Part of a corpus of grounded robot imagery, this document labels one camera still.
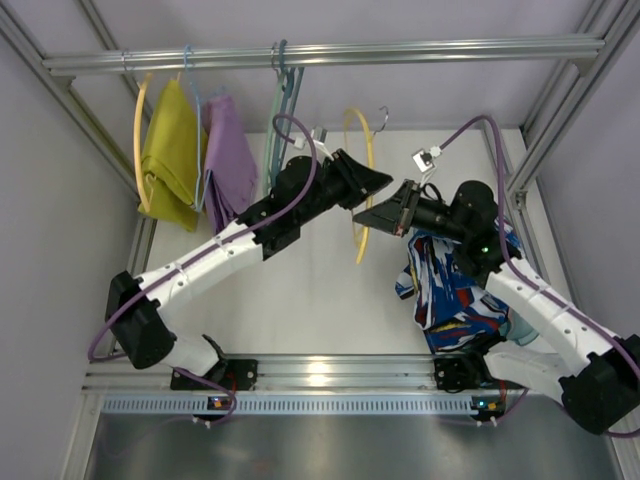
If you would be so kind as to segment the blue white patterned trousers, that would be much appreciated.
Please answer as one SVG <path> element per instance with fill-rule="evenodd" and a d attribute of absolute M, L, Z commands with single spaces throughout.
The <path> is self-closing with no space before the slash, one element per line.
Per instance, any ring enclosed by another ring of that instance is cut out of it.
<path fill-rule="evenodd" d="M 408 263 L 395 282 L 399 298 L 415 300 L 413 321 L 435 354 L 459 350 L 483 334 L 499 333 L 509 308 L 459 271 L 454 246 L 448 239 L 411 230 Z"/>

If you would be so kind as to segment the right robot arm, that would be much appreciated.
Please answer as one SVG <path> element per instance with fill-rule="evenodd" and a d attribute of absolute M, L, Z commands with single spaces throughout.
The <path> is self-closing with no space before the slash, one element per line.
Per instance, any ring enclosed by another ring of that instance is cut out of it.
<path fill-rule="evenodd" d="M 613 427 L 639 406 L 639 337 L 623 338 L 586 317 L 547 284 L 508 244 L 491 188 L 462 183 L 449 204 L 422 196 L 406 180 L 389 199 L 355 216 L 366 227 L 401 237 L 423 230 L 454 243 L 461 272 L 519 314 L 546 343 L 505 341 L 482 356 L 488 374 L 558 402 L 582 429 L 616 436 Z"/>

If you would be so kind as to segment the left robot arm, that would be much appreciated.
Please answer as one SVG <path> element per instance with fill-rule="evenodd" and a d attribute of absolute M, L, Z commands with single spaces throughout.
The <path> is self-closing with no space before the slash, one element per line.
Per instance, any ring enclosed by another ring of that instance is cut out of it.
<path fill-rule="evenodd" d="M 220 233 L 161 268 L 110 282 L 106 323 L 137 370 L 182 369 L 209 382 L 221 379 L 227 360 L 208 335 L 188 336 L 180 308 L 235 272 L 263 262 L 300 237 L 301 228 L 338 206 L 353 210 L 392 181 L 344 150 L 318 161 L 292 158 L 270 192 Z"/>

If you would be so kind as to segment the teal blue empty hanger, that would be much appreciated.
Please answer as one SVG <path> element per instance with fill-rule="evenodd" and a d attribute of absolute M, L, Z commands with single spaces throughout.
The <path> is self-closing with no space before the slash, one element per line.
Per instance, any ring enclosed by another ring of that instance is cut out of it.
<path fill-rule="evenodd" d="M 293 116 L 297 106 L 305 68 L 289 67 L 286 64 L 286 60 L 285 60 L 285 66 L 288 73 L 288 76 L 287 76 L 288 82 L 287 82 L 287 87 L 286 87 L 286 92 L 284 97 L 284 99 L 286 100 L 286 105 L 281 107 L 281 111 L 278 114 L 288 114 Z M 277 137 L 276 137 L 276 143 L 274 147 L 274 159 L 273 159 L 273 164 L 271 168 L 271 187 L 275 184 L 276 176 L 280 173 L 280 171 L 284 166 L 284 159 L 285 159 L 285 154 L 287 152 L 287 145 L 288 145 L 288 142 L 284 137 L 282 137 L 276 131 L 275 133 L 277 134 Z"/>

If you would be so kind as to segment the green empty hanger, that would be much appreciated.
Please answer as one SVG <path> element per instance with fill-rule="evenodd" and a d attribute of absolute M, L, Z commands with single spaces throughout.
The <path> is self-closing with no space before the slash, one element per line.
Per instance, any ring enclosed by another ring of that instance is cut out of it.
<path fill-rule="evenodd" d="M 276 90 L 271 104 L 270 113 L 267 120 L 266 140 L 263 151 L 263 192 L 267 193 L 271 187 L 271 168 L 274 159 L 274 147 L 277 134 L 275 133 L 273 120 L 281 111 L 281 107 L 286 105 L 285 92 L 287 87 L 287 69 L 285 66 L 284 53 L 288 42 L 282 39 L 278 44 L 274 44 L 271 50 L 271 66 L 276 72 Z"/>

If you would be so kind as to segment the light blue hanger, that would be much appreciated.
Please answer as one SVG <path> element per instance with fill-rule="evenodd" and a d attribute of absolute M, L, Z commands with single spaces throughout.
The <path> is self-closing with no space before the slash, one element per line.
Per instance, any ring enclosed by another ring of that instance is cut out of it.
<path fill-rule="evenodd" d="M 189 44 L 184 47 L 183 50 L 183 68 L 184 73 L 194 99 L 194 115 L 196 118 L 196 180 L 194 189 L 194 200 L 192 209 L 200 213 L 204 207 L 204 167 L 203 167 L 203 125 L 202 125 L 202 110 L 201 110 L 201 97 L 197 84 L 191 73 L 192 64 L 190 63 L 190 57 L 193 53 Z"/>

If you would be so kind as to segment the yellow hanger on left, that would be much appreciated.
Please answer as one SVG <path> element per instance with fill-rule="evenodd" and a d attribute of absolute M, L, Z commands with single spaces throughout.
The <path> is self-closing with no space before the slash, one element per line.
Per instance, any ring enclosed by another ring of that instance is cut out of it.
<path fill-rule="evenodd" d="M 142 165 L 142 117 L 148 87 L 153 78 L 152 73 L 145 73 L 141 82 L 137 84 L 138 94 L 135 102 L 133 119 L 133 164 L 137 193 L 140 199 L 140 206 L 145 214 L 151 211 L 151 202 L 154 196 L 154 182 L 156 177 L 153 173 L 145 172 Z"/>

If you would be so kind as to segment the purple garment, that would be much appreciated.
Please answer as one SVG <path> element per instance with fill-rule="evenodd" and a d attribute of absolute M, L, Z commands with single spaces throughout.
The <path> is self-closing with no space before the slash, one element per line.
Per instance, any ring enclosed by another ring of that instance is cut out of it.
<path fill-rule="evenodd" d="M 202 114 L 208 134 L 204 210 L 213 234 L 218 234 L 252 203 L 258 170 L 233 98 L 211 98 Z"/>

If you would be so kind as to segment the teal plastic basket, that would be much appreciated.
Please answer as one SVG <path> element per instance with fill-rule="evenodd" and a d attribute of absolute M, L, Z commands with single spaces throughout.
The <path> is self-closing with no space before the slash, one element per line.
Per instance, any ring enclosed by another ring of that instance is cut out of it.
<path fill-rule="evenodd" d="M 499 333 L 507 341 L 514 342 L 518 346 L 529 345 L 539 336 L 539 333 L 511 307 L 505 314 L 505 321 L 500 326 Z"/>

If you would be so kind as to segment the mustard yellow garment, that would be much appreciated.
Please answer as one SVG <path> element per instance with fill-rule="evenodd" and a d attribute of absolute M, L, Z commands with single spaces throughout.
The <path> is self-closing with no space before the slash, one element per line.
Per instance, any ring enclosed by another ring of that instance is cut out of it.
<path fill-rule="evenodd" d="M 180 82 L 171 79 L 162 89 L 150 124 L 142 135 L 142 165 L 153 173 L 152 219 L 193 232 L 199 214 L 192 209 L 196 180 L 196 118 Z"/>

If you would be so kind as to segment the right aluminium frame post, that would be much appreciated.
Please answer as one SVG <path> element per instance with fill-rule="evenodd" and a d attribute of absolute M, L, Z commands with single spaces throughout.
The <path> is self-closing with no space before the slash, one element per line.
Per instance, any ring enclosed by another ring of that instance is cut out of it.
<path fill-rule="evenodd" d="M 575 32 L 604 42 L 593 59 L 560 60 L 519 126 L 525 153 L 507 175 L 506 198 L 522 210 L 542 167 L 639 32 L 637 1 L 588 1 Z"/>

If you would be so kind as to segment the aluminium frame post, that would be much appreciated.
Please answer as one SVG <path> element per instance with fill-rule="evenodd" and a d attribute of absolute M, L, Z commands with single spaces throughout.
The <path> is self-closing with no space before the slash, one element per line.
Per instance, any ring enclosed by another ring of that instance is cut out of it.
<path fill-rule="evenodd" d="M 575 32 L 604 42 L 593 59 L 560 60 L 519 126 L 525 153 L 507 175 L 506 198 L 522 210 L 542 167 L 639 32 L 637 1 L 588 1 Z"/>
<path fill-rule="evenodd" d="M 74 88 L 74 77 L 54 77 L 45 67 L 43 47 L 7 1 L 1 2 L 1 39 L 8 43 L 119 180 L 135 193 L 135 174 L 131 161 Z"/>

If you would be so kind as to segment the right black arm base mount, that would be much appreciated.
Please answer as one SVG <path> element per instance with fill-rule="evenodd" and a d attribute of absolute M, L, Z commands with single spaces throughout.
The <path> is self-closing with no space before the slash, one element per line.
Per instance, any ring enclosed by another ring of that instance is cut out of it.
<path fill-rule="evenodd" d="M 438 355 L 433 359 L 433 366 L 437 388 L 447 393 L 480 388 L 488 381 L 484 361 L 477 354 Z"/>

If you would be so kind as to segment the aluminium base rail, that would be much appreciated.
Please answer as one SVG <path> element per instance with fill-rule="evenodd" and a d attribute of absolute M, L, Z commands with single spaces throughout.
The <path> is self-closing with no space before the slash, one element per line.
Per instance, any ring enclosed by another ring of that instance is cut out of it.
<path fill-rule="evenodd" d="M 439 392 L 433 359 L 421 354 L 387 355 L 285 355 L 248 354 L 229 358 L 259 361 L 254 387 L 245 392 L 322 393 L 322 392 Z M 135 369 L 127 360 L 89 366 L 82 384 L 85 393 L 205 392 L 172 391 L 172 368 L 156 365 Z M 480 390 L 495 388 L 497 376 L 488 372 Z"/>

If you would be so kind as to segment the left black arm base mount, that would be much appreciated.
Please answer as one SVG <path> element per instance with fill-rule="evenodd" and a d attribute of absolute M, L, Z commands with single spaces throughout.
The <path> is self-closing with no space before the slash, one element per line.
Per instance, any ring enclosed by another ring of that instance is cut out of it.
<path fill-rule="evenodd" d="M 186 368 L 174 368 L 169 388 L 172 391 L 249 391 L 257 381 L 258 366 L 259 361 L 254 358 L 228 358 L 202 375 Z"/>

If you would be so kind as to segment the aluminium hanging rail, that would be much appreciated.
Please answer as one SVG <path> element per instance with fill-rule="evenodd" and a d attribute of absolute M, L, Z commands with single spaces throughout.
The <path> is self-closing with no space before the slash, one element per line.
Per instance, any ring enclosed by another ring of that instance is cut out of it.
<path fill-rule="evenodd" d="M 154 71 L 276 69 L 474 61 L 594 59 L 605 40 L 595 34 L 502 39 L 293 45 L 251 48 L 104 50 L 52 54 L 42 65 L 53 76 Z"/>

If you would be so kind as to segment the left aluminium frame post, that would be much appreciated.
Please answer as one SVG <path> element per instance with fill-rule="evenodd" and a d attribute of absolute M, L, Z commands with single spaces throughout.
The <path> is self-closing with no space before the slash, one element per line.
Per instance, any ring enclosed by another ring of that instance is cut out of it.
<path fill-rule="evenodd" d="M 74 77 L 54 77 L 45 67 L 43 47 L 7 1 L 1 2 L 1 39 L 8 43 L 119 180 L 135 193 L 135 174 L 131 161 L 74 88 Z"/>

